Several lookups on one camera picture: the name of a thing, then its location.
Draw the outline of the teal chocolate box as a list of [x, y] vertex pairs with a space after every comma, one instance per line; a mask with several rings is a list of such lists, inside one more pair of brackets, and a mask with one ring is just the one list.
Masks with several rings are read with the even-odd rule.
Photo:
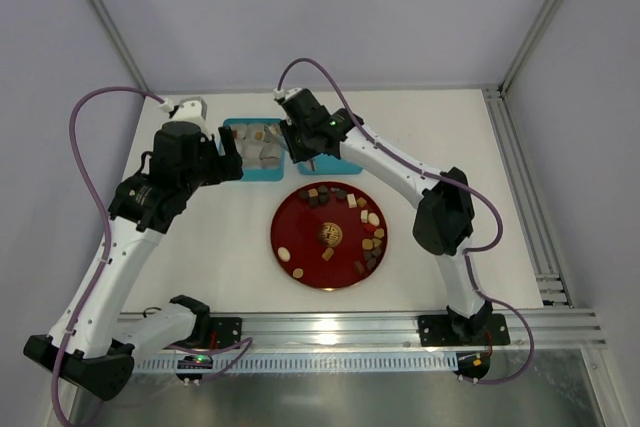
[[265, 125], [275, 124], [277, 118], [228, 118], [223, 122], [233, 131], [238, 152], [242, 156], [245, 182], [277, 182], [284, 177], [285, 151], [265, 135]]

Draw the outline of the tan caramel square chocolate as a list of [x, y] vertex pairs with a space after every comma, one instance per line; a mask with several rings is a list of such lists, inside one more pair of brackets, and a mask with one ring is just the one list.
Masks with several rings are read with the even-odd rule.
[[329, 261], [334, 255], [334, 249], [331, 247], [327, 247], [322, 253], [322, 259], [324, 261]]

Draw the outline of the metal tongs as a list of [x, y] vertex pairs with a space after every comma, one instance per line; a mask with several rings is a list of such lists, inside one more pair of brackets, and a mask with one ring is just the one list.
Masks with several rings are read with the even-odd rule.
[[[265, 128], [265, 135], [271, 139], [272, 141], [274, 141], [277, 145], [279, 145], [285, 152], [289, 152], [288, 146], [284, 140], [284, 138], [282, 137], [280, 131], [278, 130], [277, 126], [275, 124], [266, 124]], [[311, 172], [315, 172], [316, 171], [316, 164], [315, 161], [313, 159], [310, 159], [308, 161], [306, 161], [304, 163], [304, 165], [306, 166], [306, 168], [311, 171]]]

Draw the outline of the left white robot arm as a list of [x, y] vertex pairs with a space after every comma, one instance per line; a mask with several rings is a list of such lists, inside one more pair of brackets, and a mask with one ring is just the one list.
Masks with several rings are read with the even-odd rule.
[[136, 363], [166, 347], [204, 347], [210, 309], [186, 295], [119, 330], [117, 319], [144, 264], [200, 187], [241, 179], [232, 131], [205, 134], [192, 122], [169, 121], [155, 133], [139, 169], [116, 188], [104, 240], [67, 312], [50, 332], [32, 335], [24, 354], [97, 397], [114, 399]]

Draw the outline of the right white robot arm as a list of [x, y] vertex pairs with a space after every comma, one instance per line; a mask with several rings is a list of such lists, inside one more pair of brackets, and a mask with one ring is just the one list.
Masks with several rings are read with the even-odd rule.
[[356, 164], [409, 202], [415, 209], [412, 235], [435, 257], [446, 287], [452, 332], [464, 343], [484, 335], [493, 307], [479, 293], [467, 256], [475, 212], [465, 174], [406, 157], [350, 109], [331, 113], [308, 89], [280, 89], [274, 100], [286, 114], [280, 129], [293, 162], [325, 154]]

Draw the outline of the cream rectangular chocolate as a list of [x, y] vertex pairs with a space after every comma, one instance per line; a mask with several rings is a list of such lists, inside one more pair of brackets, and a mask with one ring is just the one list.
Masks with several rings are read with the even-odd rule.
[[347, 195], [347, 204], [349, 208], [356, 208], [358, 206], [357, 200], [354, 194]]

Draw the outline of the white oval chocolate right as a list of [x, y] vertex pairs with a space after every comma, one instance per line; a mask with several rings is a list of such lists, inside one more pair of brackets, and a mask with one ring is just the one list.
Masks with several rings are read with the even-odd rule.
[[370, 212], [368, 214], [368, 223], [373, 225], [373, 226], [379, 226], [380, 225], [379, 216], [374, 212]]

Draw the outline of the white oval chocolate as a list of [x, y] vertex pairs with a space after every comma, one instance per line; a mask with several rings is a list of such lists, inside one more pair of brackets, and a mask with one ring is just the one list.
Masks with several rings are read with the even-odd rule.
[[368, 223], [373, 225], [373, 226], [379, 226], [380, 225], [379, 216], [374, 212], [370, 212], [368, 214]]
[[289, 262], [291, 259], [291, 254], [289, 252], [289, 250], [285, 247], [279, 247], [277, 249], [277, 254], [278, 257], [283, 261], [283, 262]]

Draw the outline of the brown striped chocolate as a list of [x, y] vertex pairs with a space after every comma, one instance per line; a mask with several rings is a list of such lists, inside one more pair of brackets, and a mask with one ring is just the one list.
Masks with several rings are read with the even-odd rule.
[[364, 266], [359, 261], [354, 263], [354, 269], [359, 275], [364, 274]]

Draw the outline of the teal box lid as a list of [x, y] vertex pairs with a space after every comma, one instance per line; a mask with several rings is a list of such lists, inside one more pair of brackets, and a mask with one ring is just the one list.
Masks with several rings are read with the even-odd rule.
[[[346, 161], [340, 153], [342, 142], [354, 128], [350, 120], [328, 120], [318, 125], [303, 122], [298, 127], [300, 143], [303, 145], [303, 161], [297, 163], [305, 175], [357, 175], [362, 171], [358, 165]], [[313, 159], [316, 171], [309, 171], [304, 163]]]

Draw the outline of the round red lacquer tray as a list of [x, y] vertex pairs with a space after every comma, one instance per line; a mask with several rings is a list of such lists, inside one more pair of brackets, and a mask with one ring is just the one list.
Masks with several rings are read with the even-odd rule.
[[[347, 195], [354, 194], [358, 206], [349, 208]], [[319, 205], [312, 208], [310, 197]], [[368, 223], [376, 213], [380, 225]], [[335, 291], [353, 287], [371, 277], [381, 266], [389, 241], [389, 226], [380, 206], [363, 190], [337, 181], [319, 181], [297, 188], [276, 209], [270, 227], [270, 244], [281, 269], [294, 281], [316, 290]], [[285, 247], [291, 254], [283, 262], [277, 254]], [[329, 261], [322, 259], [327, 247], [334, 249]], [[364, 266], [359, 275], [354, 263]], [[304, 275], [296, 279], [293, 271]]]

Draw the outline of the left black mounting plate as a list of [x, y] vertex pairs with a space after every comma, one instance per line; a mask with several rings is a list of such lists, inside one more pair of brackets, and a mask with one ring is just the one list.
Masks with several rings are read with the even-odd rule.
[[241, 317], [209, 316], [195, 322], [189, 337], [175, 343], [176, 347], [194, 350], [219, 350], [238, 343], [242, 334]]

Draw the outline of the black mounting plate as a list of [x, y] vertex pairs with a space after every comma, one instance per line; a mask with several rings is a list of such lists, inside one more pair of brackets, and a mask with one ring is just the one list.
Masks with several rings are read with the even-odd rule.
[[461, 334], [454, 330], [447, 314], [428, 314], [417, 317], [418, 334], [422, 347], [488, 347], [511, 344], [506, 319], [501, 314], [491, 314], [478, 333]]
[[209, 316], [195, 322], [189, 337], [175, 343], [176, 347], [194, 350], [219, 350], [238, 343], [242, 334], [241, 317]]

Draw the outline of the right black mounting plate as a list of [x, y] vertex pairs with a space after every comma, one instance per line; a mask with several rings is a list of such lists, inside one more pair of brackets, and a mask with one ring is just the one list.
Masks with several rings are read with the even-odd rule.
[[417, 317], [418, 334], [422, 347], [488, 347], [511, 344], [506, 319], [501, 314], [491, 314], [478, 333], [461, 334], [454, 330], [447, 314], [428, 314]]

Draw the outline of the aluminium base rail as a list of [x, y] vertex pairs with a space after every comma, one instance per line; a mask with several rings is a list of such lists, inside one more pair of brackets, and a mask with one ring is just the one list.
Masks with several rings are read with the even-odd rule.
[[[518, 315], [501, 310], [511, 344], [496, 349], [524, 349], [533, 340], [537, 349], [604, 348], [605, 333], [593, 311], [573, 308], [526, 309]], [[436, 311], [345, 313], [238, 313], [242, 335], [258, 349], [411, 348], [419, 349], [417, 317]], [[427, 347], [469, 349], [463, 347]]]

